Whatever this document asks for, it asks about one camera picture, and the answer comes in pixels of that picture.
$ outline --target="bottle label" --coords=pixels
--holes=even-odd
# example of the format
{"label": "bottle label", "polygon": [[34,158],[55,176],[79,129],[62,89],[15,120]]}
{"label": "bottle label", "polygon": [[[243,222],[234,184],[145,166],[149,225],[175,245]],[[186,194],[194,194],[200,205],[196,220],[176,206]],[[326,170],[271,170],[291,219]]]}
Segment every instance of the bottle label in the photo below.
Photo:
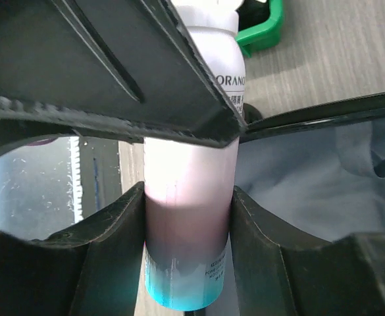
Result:
{"label": "bottle label", "polygon": [[226,92],[237,112],[242,115],[244,111],[245,76],[216,76],[217,82]]}
{"label": "bottle label", "polygon": [[180,311],[207,307],[223,289],[225,257],[226,249],[211,263],[197,264],[186,272],[175,259],[170,266],[159,267],[147,251],[145,287],[150,296],[165,307]]}

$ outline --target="white bottle cap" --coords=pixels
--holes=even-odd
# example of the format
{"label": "white bottle cap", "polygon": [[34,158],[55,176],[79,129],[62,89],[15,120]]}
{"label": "white bottle cap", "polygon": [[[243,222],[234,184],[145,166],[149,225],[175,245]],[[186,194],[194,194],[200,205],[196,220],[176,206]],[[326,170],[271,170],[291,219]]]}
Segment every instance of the white bottle cap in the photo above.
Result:
{"label": "white bottle cap", "polygon": [[218,28],[238,34],[236,9],[244,0],[172,0],[186,27]]}

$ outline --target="pink bottle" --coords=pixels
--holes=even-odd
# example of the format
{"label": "pink bottle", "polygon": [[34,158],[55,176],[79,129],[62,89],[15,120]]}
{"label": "pink bottle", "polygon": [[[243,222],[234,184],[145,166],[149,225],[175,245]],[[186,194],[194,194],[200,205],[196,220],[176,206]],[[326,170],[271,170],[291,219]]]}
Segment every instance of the pink bottle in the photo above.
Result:
{"label": "pink bottle", "polygon": [[[215,78],[242,113],[245,65],[234,39],[235,8],[177,9]],[[163,306],[201,309],[221,293],[238,143],[215,149],[144,140],[145,285]]]}

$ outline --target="gray wood surface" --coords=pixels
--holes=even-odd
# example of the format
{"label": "gray wood surface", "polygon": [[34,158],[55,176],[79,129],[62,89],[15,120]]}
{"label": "gray wood surface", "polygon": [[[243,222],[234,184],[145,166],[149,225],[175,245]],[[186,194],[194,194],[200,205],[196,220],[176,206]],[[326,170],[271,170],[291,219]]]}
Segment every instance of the gray wood surface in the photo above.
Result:
{"label": "gray wood surface", "polygon": [[[281,43],[246,60],[246,102],[268,117],[385,92],[385,1],[284,0],[284,14]],[[141,145],[120,144],[124,190],[143,180],[142,155]],[[182,313],[158,306],[142,278],[136,315]]]}

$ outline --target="blue-gray cloth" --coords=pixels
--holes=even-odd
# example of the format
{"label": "blue-gray cloth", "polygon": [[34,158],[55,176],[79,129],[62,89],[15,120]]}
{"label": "blue-gray cloth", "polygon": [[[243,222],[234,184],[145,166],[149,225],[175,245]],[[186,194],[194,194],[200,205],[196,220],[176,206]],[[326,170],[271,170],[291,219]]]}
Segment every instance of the blue-gray cloth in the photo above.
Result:
{"label": "blue-gray cloth", "polygon": [[236,185],[325,240],[385,232],[385,118],[244,143]]}

